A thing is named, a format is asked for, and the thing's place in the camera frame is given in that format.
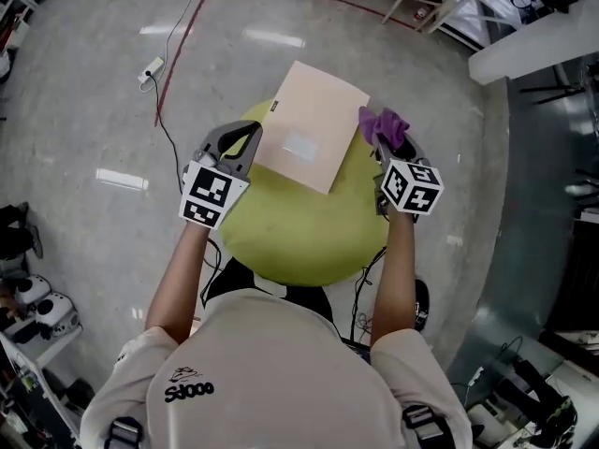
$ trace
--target gray floor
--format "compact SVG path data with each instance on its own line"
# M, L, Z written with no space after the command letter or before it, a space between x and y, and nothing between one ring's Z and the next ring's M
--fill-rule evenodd
M392 2L348 1L378 11ZM137 75L162 54L186 2L49 0L31 20L4 91L0 204L30 202L46 253L42 261L31 256L32 267L80 311L84 331L69 352L95 386L141 331L183 227L171 149L153 126L154 95L138 91ZM400 18L411 22L412 13L408 6ZM416 270L431 289L425 336L434 348L462 271L484 134L483 95L468 77L467 56L445 36L380 25L379 17L335 1L206 0L164 120L184 160L209 129L273 96L296 59L398 111L446 184L435 213L416 227ZM141 177L147 189L103 184L99 168ZM365 312L375 288L364 290ZM328 289L344 334L353 291L354 280Z

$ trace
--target shoe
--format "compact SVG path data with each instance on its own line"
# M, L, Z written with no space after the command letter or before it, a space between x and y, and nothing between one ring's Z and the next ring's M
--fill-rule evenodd
M33 226L32 224L28 224L25 227L33 238L33 250L37 259L41 259L44 257L44 249L41 246L41 241L39 240L39 231L37 231L37 226Z
M29 212L29 203L23 201L17 207L17 210L19 210L22 213L22 218L19 220L19 228L25 228L25 222L27 221L27 213Z
M422 331L427 324L430 306L429 288L422 280L416 280L416 323L414 324L416 331Z

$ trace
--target black pants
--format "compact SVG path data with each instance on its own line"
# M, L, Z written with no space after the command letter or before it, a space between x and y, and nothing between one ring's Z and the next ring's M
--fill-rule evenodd
M22 221L23 214L14 206L0 209L0 259L13 259L33 247L34 239L25 228L10 228Z
M214 278L204 300L208 302L210 299L224 293L245 288L255 288L266 293L254 284L254 272L237 259L231 258L221 273ZM333 312L330 308L329 299L321 286L287 286L287 295L282 299L317 312L325 319L333 322Z

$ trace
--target green round stool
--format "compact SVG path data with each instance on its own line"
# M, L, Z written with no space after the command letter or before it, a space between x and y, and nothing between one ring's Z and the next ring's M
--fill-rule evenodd
M271 100L242 120L262 122ZM294 286L325 286L367 266L385 245L388 223L374 210L381 168L356 132L328 195L254 163L250 188L220 228L228 251L253 272Z

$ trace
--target white power cable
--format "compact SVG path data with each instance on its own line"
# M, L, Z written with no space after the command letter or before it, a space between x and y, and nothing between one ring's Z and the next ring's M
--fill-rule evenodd
M179 26L179 23L181 23L181 20L183 20L183 17L185 16L185 13L187 13L187 9L189 8L189 6L191 5L191 3L194 0L188 0L187 1L187 5L185 5L185 8L183 9L183 13L181 14L181 17L179 17L179 19L177 20L177 22L173 25L172 29L170 30L170 33L167 36L167 41L165 42L165 62L162 65L162 69L160 70L160 75L158 75L157 77L155 77L155 83L154 80L152 80L152 86L148 87L148 88L143 88L143 84L140 83L139 84L139 91L142 92L143 94L147 94L148 92L150 92L151 90L153 90L153 87L160 82L160 80L162 79L162 77L164 77L165 72L167 71L167 65L168 65L168 43L170 41L170 38L172 37L172 35L175 33L175 30L177 29L177 27Z

